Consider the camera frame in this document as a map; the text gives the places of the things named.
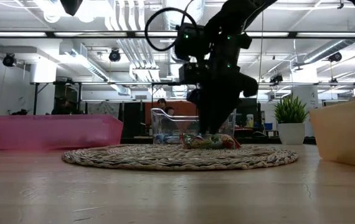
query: woven round mat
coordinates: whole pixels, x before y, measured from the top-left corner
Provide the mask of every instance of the woven round mat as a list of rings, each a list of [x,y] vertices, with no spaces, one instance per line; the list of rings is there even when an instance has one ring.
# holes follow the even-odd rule
[[[79,149],[62,160],[83,166],[138,170],[232,170],[275,167],[295,162],[298,154],[269,146],[240,149],[183,149],[181,145],[127,145]]]

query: security camera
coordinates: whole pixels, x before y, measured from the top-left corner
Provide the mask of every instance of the security camera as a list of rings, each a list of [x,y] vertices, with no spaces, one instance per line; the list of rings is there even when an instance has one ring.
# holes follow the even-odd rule
[[[6,67],[15,67],[17,65],[17,60],[13,53],[7,53],[3,59],[3,65]]]
[[[342,55],[341,53],[336,52],[335,54],[328,57],[327,60],[329,60],[330,62],[339,62],[340,60],[342,60]]]
[[[282,81],[283,81],[283,76],[280,73],[276,75],[272,75],[270,77],[270,83],[280,83]]]
[[[111,53],[108,56],[108,58],[110,59],[110,61],[112,62],[119,62],[121,60],[121,54],[120,54],[120,50],[115,48],[115,49],[111,49]]]

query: person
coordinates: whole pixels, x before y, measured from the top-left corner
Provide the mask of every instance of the person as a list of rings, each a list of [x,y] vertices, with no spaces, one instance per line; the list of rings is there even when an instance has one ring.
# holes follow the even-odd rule
[[[166,106],[166,100],[164,98],[161,98],[157,101],[158,106],[168,115],[173,116],[175,111],[173,107],[171,106]],[[162,118],[162,124],[161,128],[163,129],[163,132],[167,135],[172,136],[174,130],[177,130],[178,127],[176,126],[174,121],[171,121],[170,118],[168,117],[163,117]]]
[[[166,106],[166,100],[161,98],[157,101],[158,106],[168,115],[173,116],[175,114],[175,110],[172,106]]]
[[[55,114],[81,114],[81,112],[76,109],[71,103],[64,97],[61,97],[59,99],[59,105],[56,105],[56,107],[52,111],[52,115]]]

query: fluorescent light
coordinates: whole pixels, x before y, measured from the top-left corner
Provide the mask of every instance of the fluorescent light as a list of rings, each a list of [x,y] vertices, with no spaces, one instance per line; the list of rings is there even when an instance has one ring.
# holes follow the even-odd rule
[[[110,82],[118,85],[151,85],[151,82]]]
[[[83,85],[108,85],[107,82],[83,82]]]
[[[144,32],[137,32],[136,36],[144,37]],[[177,31],[155,31],[155,32],[148,32],[149,37],[177,37]]]
[[[185,98],[166,98],[168,101],[186,101]],[[112,99],[112,100],[106,100],[106,99],[98,99],[98,100],[82,100],[82,101],[86,101],[86,102],[99,102],[99,101],[106,101],[106,102],[151,102],[151,99],[147,99],[147,100],[136,100],[136,99],[129,99],[129,98],[126,98],[126,99]]]
[[[167,43],[167,44],[170,44],[170,43],[173,43],[175,42],[174,39],[169,39],[169,40],[159,40],[160,43]]]
[[[45,32],[0,32],[0,37],[46,37]]]
[[[277,83],[278,86],[298,86],[298,85],[317,85],[319,83],[290,83],[290,82],[281,82]],[[271,86],[274,85],[274,83],[258,83],[259,86]]]
[[[126,32],[55,32],[56,37],[126,37]]]
[[[297,37],[355,37],[355,32],[299,32]]]
[[[337,6],[308,6],[308,7],[279,7],[279,6],[270,6],[268,10],[284,10],[284,11],[309,11],[309,10],[323,10],[323,9],[336,9]],[[347,6],[344,8],[355,9],[355,6]]]
[[[288,37],[288,32],[247,32],[250,37]]]

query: wooden table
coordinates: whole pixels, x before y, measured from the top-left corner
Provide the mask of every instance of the wooden table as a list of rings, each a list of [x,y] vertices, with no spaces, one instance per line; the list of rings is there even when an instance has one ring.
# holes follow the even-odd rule
[[[268,169],[146,172],[75,166],[60,151],[0,151],[0,223],[355,224],[355,167],[316,146]]]

